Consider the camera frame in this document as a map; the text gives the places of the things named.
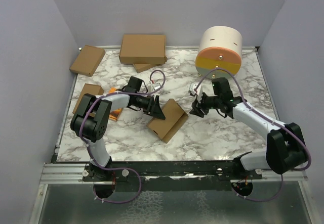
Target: gray floor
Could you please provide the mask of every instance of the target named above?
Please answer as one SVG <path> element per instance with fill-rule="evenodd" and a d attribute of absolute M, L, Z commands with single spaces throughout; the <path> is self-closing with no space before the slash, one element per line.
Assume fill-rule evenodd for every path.
<path fill-rule="evenodd" d="M 251 196 L 270 197 L 279 183 L 255 183 Z M 133 193 L 117 193 L 114 199 Z M 92 185 L 49 185 L 40 223 L 311 223 L 298 182 L 286 182 L 270 202 L 243 200 L 232 191 L 142 192 L 128 204 L 94 200 Z"/>

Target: white container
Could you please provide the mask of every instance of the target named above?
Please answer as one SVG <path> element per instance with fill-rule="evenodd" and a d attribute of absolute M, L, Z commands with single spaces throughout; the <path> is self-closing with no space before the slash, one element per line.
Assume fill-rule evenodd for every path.
<path fill-rule="evenodd" d="M 196 69 L 206 75 L 210 70 L 223 68 L 237 74 L 242 62 L 242 35 L 233 28 L 215 26 L 207 29 L 202 35 Z M 216 71 L 208 78 L 228 77 L 227 73 Z"/>

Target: wall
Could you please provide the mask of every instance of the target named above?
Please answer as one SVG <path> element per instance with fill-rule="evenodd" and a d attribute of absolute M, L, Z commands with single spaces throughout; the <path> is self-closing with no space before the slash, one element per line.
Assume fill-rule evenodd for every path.
<path fill-rule="evenodd" d="M 28 223 L 78 50 L 53 0 L 0 0 L 0 14 L 0 222 Z"/>
<path fill-rule="evenodd" d="M 120 45 L 124 33 L 164 33 L 169 46 L 197 46 L 215 25 L 260 46 L 285 0 L 54 0 L 78 46 Z"/>
<path fill-rule="evenodd" d="M 287 0 L 260 47 L 260 61 L 283 121 L 298 123 L 313 165 L 307 170 L 324 220 L 324 0 Z"/>

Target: marble tabletop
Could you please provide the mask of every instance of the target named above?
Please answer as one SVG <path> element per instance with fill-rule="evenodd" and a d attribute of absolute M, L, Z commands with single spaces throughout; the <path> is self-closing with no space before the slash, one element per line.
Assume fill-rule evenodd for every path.
<path fill-rule="evenodd" d="M 168 61 L 137 74 L 132 65 L 119 62 L 119 50 L 107 50 L 102 62 L 92 77 L 78 75 L 65 122 L 64 132 L 57 157 L 58 162 L 88 161 L 86 147 L 70 129 L 72 110 L 85 83 L 101 85 L 105 92 L 111 87 L 123 87 L 129 77 L 136 76 L 148 82 L 154 69 L 161 69 L 167 77 L 165 87 L 159 92 L 160 104 L 175 99 L 189 113 L 193 97 L 188 88 L 199 81 L 195 68 L 197 50 L 167 50 Z M 275 118 L 255 49 L 242 52 L 242 66 L 236 75 L 245 98 L 257 109 Z M 153 80 L 162 81 L 159 73 Z M 213 95 L 211 81 L 202 83 L 207 95 Z M 234 81 L 230 80 L 233 94 L 238 96 Z M 141 111 L 125 108 L 118 121 L 109 121 L 104 135 L 106 149 L 114 161 L 171 161 L 171 160 L 227 160 L 248 152 L 264 150 L 265 141 L 241 122 L 229 117 L 222 118 L 210 111 L 204 118 L 189 115 L 186 123 L 166 144 L 147 128 L 151 119 Z"/>

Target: yellow panel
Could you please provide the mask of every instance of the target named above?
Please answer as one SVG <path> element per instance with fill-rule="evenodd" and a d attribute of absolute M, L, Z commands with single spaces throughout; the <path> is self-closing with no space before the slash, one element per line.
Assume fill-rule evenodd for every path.
<path fill-rule="evenodd" d="M 234 75 L 237 74 L 237 72 L 241 67 L 241 65 L 233 64 L 226 61 L 216 61 L 213 59 L 206 59 L 201 57 L 196 58 L 196 67 L 212 70 L 215 69 L 216 66 L 218 66 L 218 68 L 228 70 L 230 73 Z"/>

